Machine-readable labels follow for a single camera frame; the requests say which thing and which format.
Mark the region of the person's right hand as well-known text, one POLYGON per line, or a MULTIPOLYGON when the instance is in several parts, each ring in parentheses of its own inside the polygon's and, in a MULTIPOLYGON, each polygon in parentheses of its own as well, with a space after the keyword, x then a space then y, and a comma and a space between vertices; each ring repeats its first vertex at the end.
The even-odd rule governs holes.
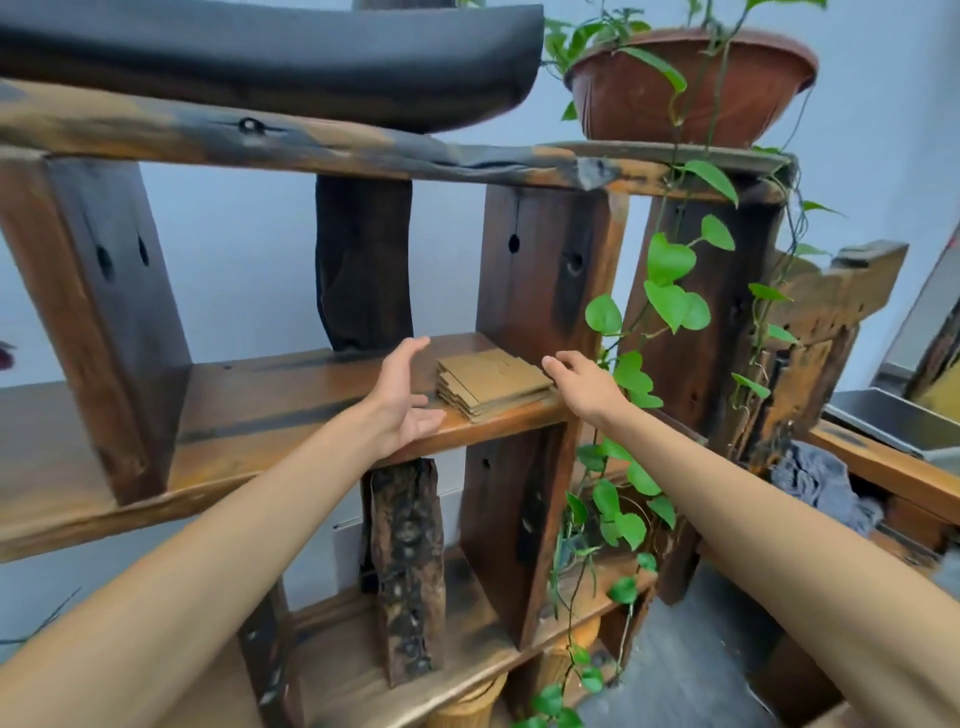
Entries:
POLYGON ((637 408, 613 376, 578 350, 561 350, 541 359, 565 405, 595 430, 614 435, 637 417, 637 408))

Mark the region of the person's left hand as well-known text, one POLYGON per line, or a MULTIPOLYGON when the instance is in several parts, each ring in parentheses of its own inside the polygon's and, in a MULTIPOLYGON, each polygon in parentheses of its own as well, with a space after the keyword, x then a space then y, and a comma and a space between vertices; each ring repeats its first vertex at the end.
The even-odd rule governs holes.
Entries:
POLYGON ((413 443, 405 441, 405 414, 410 408, 430 408, 428 395, 412 390, 413 360, 429 344, 428 336, 404 339, 385 356, 377 381, 363 400, 363 420, 371 427, 376 461, 413 443))

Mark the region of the person's left forearm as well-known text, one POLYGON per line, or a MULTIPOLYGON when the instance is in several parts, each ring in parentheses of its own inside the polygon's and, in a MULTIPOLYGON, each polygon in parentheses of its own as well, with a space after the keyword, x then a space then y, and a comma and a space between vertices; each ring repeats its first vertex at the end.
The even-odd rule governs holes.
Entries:
POLYGON ((154 728, 396 428, 351 407, 32 637, 0 665, 0 728, 154 728))

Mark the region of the person's right forearm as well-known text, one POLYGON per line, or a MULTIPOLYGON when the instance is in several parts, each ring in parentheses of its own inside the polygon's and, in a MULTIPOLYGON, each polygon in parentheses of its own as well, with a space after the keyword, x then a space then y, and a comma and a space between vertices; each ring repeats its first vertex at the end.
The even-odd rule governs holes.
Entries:
POLYGON ((872 728, 960 728, 960 602, 870 540, 627 402, 583 415, 872 728))

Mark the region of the stack of tan square coasters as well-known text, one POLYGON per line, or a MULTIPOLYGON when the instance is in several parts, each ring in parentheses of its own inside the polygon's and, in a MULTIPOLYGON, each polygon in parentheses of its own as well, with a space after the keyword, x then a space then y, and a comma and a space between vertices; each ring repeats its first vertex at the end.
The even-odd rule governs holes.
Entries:
POLYGON ((552 379, 539 367, 501 348, 438 359, 436 390, 472 424, 556 396, 552 379))

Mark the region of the green trailing vine plant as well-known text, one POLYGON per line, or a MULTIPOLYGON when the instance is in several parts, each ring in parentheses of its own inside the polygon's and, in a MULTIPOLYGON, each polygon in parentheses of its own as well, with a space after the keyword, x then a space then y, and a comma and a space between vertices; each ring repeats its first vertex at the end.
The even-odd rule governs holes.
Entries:
MULTIPOLYGON (((567 21, 546 18, 544 21, 544 52, 546 58, 541 64, 556 78, 564 78, 573 62, 586 51, 602 43, 615 43, 623 46, 631 36, 651 31, 643 20, 631 20, 636 12, 634 8, 622 7, 618 10, 606 10, 606 0, 598 0, 597 15, 580 25, 567 21)), ((741 30, 750 11, 764 3, 806 3, 825 9, 829 0, 744 0, 743 10, 735 24, 726 28, 714 16, 714 0, 686 0, 688 5, 686 29, 693 29, 693 21, 701 16, 701 29, 710 32, 714 39, 729 41, 741 30)), ((699 242, 725 251, 734 251, 736 243, 729 227, 716 215, 708 214, 701 224, 700 235, 688 243, 678 243, 662 229, 663 222, 656 221, 654 233, 647 250, 646 273, 642 285, 647 294, 647 302, 631 321, 626 321, 617 305, 609 296, 595 297, 586 307, 585 319, 589 327, 603 337, 613 337, 615 341, 603 349, 596 358, 596 364, 611 372, 620 392, 626 395, 632 405, 639 409, 659 414, 663 401, 653 393, 653 380, 642 370, 642 344, 625 344, 625 339, 637 332, 645 322, 647 314, 654 311, 663 321, 663 326, 652 332, 640 334, 643 342, 652 340, 666 332, 678 334, 682 329, 701 331, 712 321, 710 305, 699 294, 685 290, 680 280, 693 271, 697 254, 694 247, 699 242)), ((647 498, 646 505, 654 513, 659 526, 672 530, 677 525, 677 511, 672 500, 663 493, 660 486, 636 458, 609 437, 593 442, 587 447, 588 458, 582 458, 585 468, 584 479, 595 475, 590 489, 595 509, 596 523, 604 538, 611 546, 620 542, 630 547, 635 556, 637 571, 654 572, 657 569, 655 554, 652 550, 641 549, 642 539, 653 525, 641 525, 640 513, 627 513, 622 504, 628 500, 626 495, 611 480, 606 478, 606 469, 615 456, 628 462, 627 476, 630 485, 647 498)), ((589 693, 598 694, 605 689, 601 671, 592 660, 588 663, 571 661, 564 679, 559 683, 544 685, 536 689, 530 707, 522 720, 514 722, 510 728, 584 728, 578 711, 566 706, 567 689, 570 679, 575 676, 581 686, 589 693)))

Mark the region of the rustic dark wooden shelf unit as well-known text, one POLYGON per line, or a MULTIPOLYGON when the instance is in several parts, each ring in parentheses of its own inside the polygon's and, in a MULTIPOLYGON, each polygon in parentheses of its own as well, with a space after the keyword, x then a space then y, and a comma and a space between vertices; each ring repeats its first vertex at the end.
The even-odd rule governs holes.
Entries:
MULTIPOLYGON (((18 431, 0 433, 0 511, 39 495, 54 511, 0 528, 0 562, 54 552, 197 515, 278 462, 369 393, 382 356, 328 349, 196 364, 186 350, 136 164, 321 173, 335 180, 486 184, 476 331, 442 335, 414 359, 433 395, 440 358, 500 348, 530 363, 549 349, 590 348, 584 313, 613 281, 629 196, 667 191, 674 166, 703 159, 741 204, 786 200, 772 152, 647 142, 504 147, 352 122, 173 102, 0 79, 0 227, 54 342, 67 383, 42 397, 0 397, 14 427, 74 399, 100 464, 65 475, 29 455, 14 475, 18 431)), ((408 566, 428 584, 401 588, 388 631, 377 597, 349 591, 298 613, 282 581, 170 713, 182 728, 407 728, 469 689, 528 662, 566 622, 542 612, 547 538, 557 536, 562 478, 575 444, 556 396, 470 421, 446 404, 438 433, 366 478, 374 563, 408 566)))

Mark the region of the woven wicker basket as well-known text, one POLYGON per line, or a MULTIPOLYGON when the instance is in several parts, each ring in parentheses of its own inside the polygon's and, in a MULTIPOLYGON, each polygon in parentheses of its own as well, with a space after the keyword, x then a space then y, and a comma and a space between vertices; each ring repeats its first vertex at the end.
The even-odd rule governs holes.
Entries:
POLYGON ((571 661, 587 664, 592 660, 591 647, 598 638, 602 618, 585 620, 551 644, 543 653, 538 668, 540 685, 560 683, 565 679, 571 661))
POLYGON ((457 701, 436 710, 426 728, 491 728, 494 712, 509 673, 481 684, 457 701))

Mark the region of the brown plastic flower pot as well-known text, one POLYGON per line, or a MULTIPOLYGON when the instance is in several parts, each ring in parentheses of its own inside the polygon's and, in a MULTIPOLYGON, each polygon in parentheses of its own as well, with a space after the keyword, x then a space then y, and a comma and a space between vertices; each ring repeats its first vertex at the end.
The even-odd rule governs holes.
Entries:
POLYGON ((597 45, 563 82, 588 140, 746 150, 818 73, 817 55, 784 34, 746 28, 721 41, 672 28, 597 45))

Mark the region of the grey crumpled cloth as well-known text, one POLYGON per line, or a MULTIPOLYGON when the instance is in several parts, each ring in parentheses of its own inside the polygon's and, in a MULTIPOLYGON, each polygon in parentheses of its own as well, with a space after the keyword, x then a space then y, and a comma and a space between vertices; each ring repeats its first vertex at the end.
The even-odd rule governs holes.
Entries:
POLYGON ((794 441, 770 470, 770 483, 834 521, 868 538, 883 520, 882 503, 858 495, 847 465, 816 445, 794 441))

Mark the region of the grey metal tray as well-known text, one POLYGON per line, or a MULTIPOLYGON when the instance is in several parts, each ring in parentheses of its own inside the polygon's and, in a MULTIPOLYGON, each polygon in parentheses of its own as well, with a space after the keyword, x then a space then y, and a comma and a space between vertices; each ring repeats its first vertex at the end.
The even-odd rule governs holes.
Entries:
POLYGON ((960 423, 878 387, 834 393, 823 416, 929 463, 960 458, 960 423))

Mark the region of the brown wooden bench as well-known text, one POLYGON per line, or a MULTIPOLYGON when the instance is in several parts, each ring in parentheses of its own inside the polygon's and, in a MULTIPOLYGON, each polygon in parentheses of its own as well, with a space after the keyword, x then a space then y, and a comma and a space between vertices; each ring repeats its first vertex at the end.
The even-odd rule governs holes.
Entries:
POLYGON ((825 420, 801 440, 839 457, 855 484, 885 494, 894 535, 942 555, 960 533, 960 476, 825 420))

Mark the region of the leaning framed panel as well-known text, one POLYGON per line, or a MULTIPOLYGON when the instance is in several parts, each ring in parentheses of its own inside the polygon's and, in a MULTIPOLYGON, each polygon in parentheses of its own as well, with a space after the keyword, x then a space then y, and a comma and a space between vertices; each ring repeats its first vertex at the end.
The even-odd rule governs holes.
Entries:
POLYGON ((915 400, 960 356, 960 221, 887 349, 871 385, 915 400))

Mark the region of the thin dry twig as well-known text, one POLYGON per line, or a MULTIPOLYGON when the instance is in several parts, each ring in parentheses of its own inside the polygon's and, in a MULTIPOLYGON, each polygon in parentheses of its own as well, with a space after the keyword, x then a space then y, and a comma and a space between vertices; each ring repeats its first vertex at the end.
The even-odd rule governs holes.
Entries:
POLYGON ((37 637, 38 635, 40 635, 40 634, 42 633, 42 631, 44 631, 44 630, 45 630, 46 628, 48 628, 49 626, 53 625, 53 624, 59 619, 59 617, 60 617, 63 613, 65 613, 66 609, 67 609, 67 608, 71 605, 71 603, 78 597, 78 595, 81 593, 81 591, 82 591, 81 588, 76 588, 76 589, 74 589, 74 590, 66 597, 66 599, 65 599, 64 601, 62 601, 62 602, 54 609, 54 611, 53 611, 52 613, 49 613, 49 614, 42 620, 42 622, 41 622, 39 625, 37 625, 32 631, 30 631, 30 633, 26 634, 25 636, 20 636, 20 637, 0 637, 0 649, 4 649, 4 650, 7 650, 7 649, 9 649, 9 650, 20 650, 21 648, 23 648, 26 644, 28 644, 28 643, 30 642, 30 640, 31 640, 32 638, 37 637))

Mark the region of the weathered wooden post frame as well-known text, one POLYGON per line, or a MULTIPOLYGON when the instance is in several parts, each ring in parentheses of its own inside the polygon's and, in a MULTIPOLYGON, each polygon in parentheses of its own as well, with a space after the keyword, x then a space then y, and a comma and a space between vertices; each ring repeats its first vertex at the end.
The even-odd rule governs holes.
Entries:
POLYGON ((789 273, 769 322, 796 341, 771 339, 761 359, 771 394, 754 413, 737 455, 741 466, 765 475, 794 440, 819 422, 834 394, 865 319, 888 303, 908 245, 877 240, 841 249, 827 268, 801 261, 789 273))

